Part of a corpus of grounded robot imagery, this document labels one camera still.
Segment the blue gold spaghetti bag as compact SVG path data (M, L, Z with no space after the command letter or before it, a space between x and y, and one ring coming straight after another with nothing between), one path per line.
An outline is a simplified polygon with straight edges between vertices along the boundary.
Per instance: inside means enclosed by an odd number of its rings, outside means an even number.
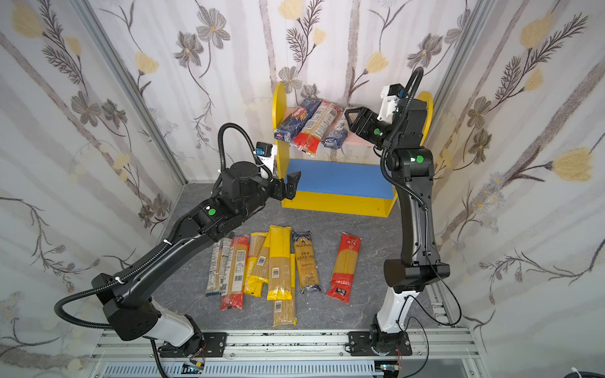
M349 132L350 131L347 118L342 113L335 120L334 125L329 130L328 134L324 137L324 139L321 141L321 143L325 148L331 150L338 150L344 145L344 142L348 138Z

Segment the red labelled spaghetti bag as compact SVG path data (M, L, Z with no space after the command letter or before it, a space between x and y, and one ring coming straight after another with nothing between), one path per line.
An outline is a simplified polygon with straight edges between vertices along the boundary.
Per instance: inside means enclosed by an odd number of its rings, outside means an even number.
M314 157L317 154L319 144L341 114L340 107L332 102L322 100L313 116L307 121L292 143L300 151Z

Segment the dark blue Barilla spaghetti bag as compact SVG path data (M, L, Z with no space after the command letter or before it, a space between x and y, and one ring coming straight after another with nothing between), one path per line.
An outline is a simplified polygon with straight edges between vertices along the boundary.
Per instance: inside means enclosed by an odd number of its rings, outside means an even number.
M288 115L285 120L277 126L274 131L274 139L291 143L303 130L307 121L312 118L321 105L321 102L321 99L305 99L293 113Z

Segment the red yellow spaghetti bag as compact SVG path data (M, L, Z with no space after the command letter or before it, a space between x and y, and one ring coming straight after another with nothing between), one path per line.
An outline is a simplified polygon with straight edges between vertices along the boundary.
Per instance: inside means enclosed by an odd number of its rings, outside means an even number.
M327 296L349 303L362 240L348 233L341 236L337 260Z

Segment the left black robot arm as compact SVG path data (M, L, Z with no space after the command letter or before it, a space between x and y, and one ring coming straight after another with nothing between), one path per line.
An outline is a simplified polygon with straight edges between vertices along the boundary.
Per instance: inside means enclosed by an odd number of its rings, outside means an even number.
M247 142L253 159L226 165L224 136L233 129ZM250 136L238 124L223 124L217 133L220 175L211 196L179 218L170 234L140 260L113 275L100 274L89 290L69 295L55 304L55 314L80 327L113 330L124 341L145 338L161 340L154 357L200 356L208 342L192 317L161 306L153 293L173 273L199 252L212 247L264 208L269 198L293 199L301 178L299 172L286 180L277 178L257 155ZM68 314L64 307L97 296L106 322L85 321Z

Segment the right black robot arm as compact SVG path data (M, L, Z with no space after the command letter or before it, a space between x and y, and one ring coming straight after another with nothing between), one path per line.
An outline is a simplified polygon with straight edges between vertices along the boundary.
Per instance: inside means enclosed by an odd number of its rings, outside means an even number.
M432 104L416 96L423 74L418 67L406 85L387 86L378 113L366 107L344 113L351 132L380 153L381 173L400 201L403 236L400 257L384 262L389 289L370 330L348 334L345 350L352 356L411 355L405 317L427 286L444 282L451 273L441 260L434 236L433 154L422 145Z

